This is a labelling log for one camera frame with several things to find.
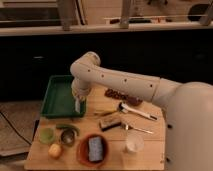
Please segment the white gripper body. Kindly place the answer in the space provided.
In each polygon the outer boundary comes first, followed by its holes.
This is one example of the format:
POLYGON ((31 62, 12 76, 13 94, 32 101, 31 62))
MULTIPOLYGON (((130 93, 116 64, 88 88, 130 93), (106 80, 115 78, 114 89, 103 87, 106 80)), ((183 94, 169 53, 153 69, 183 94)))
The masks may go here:
POLYGON ((84 101, 91 91, 91 84, 75 78, 72 81, 71 88, 73 96, 80 101, 84 101))

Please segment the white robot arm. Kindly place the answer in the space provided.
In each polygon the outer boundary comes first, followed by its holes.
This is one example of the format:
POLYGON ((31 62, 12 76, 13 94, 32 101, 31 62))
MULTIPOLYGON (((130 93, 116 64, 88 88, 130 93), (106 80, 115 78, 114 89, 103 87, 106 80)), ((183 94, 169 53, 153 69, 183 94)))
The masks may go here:
POLYGON ((72 91, 79 99, 97 83, 160 107, 166 115, 165 171, 213 171, 213 85, 179 83, 102 68, 87 52, 73 62, 72 91))

